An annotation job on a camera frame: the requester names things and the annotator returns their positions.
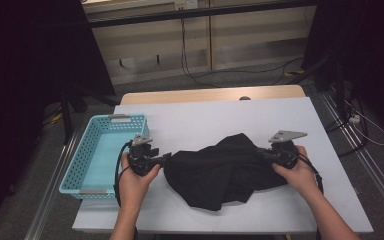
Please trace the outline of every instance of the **table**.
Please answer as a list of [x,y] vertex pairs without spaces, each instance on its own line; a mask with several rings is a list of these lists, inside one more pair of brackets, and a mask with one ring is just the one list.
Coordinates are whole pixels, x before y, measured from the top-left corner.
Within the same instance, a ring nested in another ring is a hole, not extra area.
[[[253,100],[237,101],[244,94]],[[311,101],[304,96],[299,86],[132,93],[123,97],[115,113],[145,113],[154,137],[152,145],[159,147],[160,153],[198,150],[237,131],[245,132],[260,147],[269,147],[267,140],[273,129],[307,132],[307,137],[295,143],[306,146],[324,178],[326,197],[354,231],[372,232]],[[84,200],[73,228],[111,231],[117,211],[114,199]],[[142,233],[284,234],[316,229],[307,204],[290,186],[258,191],[246,204],[228,203],[222,210],[211,212],[187,206],[161,172],[150,186],[137,226]]]

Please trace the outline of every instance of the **blue plastic basket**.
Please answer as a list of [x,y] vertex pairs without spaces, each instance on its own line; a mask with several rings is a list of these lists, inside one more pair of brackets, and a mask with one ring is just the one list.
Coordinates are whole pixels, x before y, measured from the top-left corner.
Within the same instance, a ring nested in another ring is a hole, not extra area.
[[78,199],[114,198],[114,171],[118,155],[123,145],[136,134],[149,137],[143,114],[92,117],[59,191]]

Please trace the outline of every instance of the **hand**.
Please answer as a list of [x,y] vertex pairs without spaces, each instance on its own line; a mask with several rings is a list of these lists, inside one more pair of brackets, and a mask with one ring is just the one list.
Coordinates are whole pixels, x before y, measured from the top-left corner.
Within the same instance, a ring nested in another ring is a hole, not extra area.
[[[296,146],[300,154],[307,159],[307,151],[302,146]],[[298,163],[292,169],[286,169],[278,164],[272,165],[275,172],[283,176],[286,181],[297,190],[302,196],[307,192],[318,191],[313,170],[304,162],[298,160]]]
[[[126,169],[129,166],[127,153],[121,156],[121,167]],[[157,164],[146,176],[136,175],[131,168],[124,171],[119,182],[121,208],[125,210],[139,211],[142,201],[148,192],[149,184],[158,175],[160,165]]]

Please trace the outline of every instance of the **fingers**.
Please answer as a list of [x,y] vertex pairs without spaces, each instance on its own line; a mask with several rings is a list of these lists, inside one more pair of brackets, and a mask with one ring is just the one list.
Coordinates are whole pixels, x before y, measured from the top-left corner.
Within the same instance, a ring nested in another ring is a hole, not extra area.
[[305,150],[305,147],[300,146],[300,145],[296,145],[295,147],[297,148],[297,150],[298,150],[299,153],[301,153],[301,154],[304,155],[306,158],[308,158],[307,150]]

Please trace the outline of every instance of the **black fabric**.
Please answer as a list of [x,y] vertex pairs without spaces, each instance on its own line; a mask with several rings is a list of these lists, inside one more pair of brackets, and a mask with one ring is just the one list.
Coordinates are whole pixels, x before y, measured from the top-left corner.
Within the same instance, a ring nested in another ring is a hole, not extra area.
[[257,157],[256,148],[243,133],[226,137],[197,152],[177,152],[165,163],[164,174],[189,206],[218,211],[223,203],[246,203],[255,190],[286,184]]

